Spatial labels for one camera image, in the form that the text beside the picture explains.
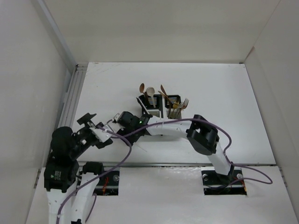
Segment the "beige plastic spoon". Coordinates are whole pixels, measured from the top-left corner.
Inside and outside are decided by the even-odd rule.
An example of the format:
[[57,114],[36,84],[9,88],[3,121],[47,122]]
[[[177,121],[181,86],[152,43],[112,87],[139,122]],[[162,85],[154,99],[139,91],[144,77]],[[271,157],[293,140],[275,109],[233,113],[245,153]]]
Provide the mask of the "beige plastic spoon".
[[155,89],[153,87],[148,87],[146,92],[147,92],[148,96],[151,97],[153,107],[156,108],[156,103],[155,103],[155,98],[154,98]]

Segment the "copper round spoon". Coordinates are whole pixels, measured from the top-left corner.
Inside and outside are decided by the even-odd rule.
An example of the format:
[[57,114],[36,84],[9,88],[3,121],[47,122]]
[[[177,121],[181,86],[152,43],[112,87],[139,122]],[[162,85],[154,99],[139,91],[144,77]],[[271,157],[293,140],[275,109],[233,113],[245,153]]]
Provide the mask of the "copper round spoon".
[[141,83],[141,84],[140,84],[140,87],[139,87],[139,91],[140,91],[140,93],[143,94],[144,98],[146,98],[146,94],[145,94],[145,92],[144,92],[144,88],[145,88],[144,83]]

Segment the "silver metal fork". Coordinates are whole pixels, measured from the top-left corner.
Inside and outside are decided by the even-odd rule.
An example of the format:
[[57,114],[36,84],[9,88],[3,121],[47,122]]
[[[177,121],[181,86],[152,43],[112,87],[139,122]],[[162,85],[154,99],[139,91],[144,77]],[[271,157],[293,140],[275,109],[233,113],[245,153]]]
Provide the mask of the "silver metal fork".
[[173,104],[173,112],[172,112],[172,118],[175,119],[182,107],[185,105],[184,102],[181,103],[174,103]]

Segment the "copper fork with tines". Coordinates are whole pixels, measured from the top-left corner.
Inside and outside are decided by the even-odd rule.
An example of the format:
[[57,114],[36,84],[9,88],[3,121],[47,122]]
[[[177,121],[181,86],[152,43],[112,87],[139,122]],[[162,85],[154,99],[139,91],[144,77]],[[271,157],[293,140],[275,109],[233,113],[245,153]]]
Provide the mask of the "copper fork with tines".
[[180,116],[182,110],[184,110],[184,109],[187,108],[188,103],[189,103],[189,99],[186,98],[186,99],[184,100],[184,102],[183,102],[183,105],[180,107],[180,109],[179,109],[179,111],[178,111],[178,113],[177,113],[177,116],[176,116],[177,119],[179,119],[179,116]]

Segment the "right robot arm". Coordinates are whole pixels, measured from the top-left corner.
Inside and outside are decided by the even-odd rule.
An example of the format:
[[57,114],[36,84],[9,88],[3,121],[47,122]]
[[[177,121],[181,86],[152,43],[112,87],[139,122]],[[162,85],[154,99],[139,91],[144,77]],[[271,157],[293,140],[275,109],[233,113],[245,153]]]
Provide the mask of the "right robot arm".
[[226,159],[219,143],[219,129],[200,115],[194,115],[192,119],[164,119],[149,114],[137,117],[123,112],[116,123],[121,126],[118,134],[125,136],[131,144],[145,135],[186,139],[197,153],[208,157],[220,183],[226,184],[234,177],[234,166]]

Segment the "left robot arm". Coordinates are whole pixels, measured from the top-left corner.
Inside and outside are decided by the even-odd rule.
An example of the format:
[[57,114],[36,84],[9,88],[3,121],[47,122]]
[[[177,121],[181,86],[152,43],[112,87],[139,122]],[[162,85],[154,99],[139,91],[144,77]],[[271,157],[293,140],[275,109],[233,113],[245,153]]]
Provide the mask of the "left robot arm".
[[[57,128],[52,133],[51,153],[44,171],[44,188],[49,205],[50,224],[84,224],[90,217],[95,205],[95,187],[103,183],[104,166],[100,162],[87,162],[81,175],[78,157],[90,146],[103,148],[112,140],[101,142],[92,132],[95,125],[93,114],[85,114],[77,122],[83,127],[76,133],[68,126]],[[77,187],[91,181],[85,188],[72,195]]]

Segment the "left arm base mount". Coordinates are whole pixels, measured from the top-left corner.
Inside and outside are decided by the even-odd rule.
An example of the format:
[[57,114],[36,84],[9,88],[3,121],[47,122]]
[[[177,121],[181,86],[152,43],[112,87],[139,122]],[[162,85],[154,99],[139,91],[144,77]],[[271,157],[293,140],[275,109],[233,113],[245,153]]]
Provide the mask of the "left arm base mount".
[[[105,172],[105,168],[103,163],[94,161],[87,162],[79,171],[79,176],[77,176],[77,186],[82,182],[82,175],[88,171],[91,171],[92,174],[100,175]],[[120,171],[113,170],[99,179],[93,193],[98,196],[117,196],[119,194],[119,180]]]

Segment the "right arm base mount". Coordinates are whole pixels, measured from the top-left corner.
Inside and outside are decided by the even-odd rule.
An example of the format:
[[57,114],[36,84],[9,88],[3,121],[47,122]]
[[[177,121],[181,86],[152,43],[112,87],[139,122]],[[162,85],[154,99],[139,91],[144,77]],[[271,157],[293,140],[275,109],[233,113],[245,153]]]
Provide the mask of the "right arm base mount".
[[204,195],[247,195],[246,186],[243,180],[231,182],[242,179],[243,174],[240,168],[230,171],[228,176],[216,173],[214,168],[207,168],[201,170]]

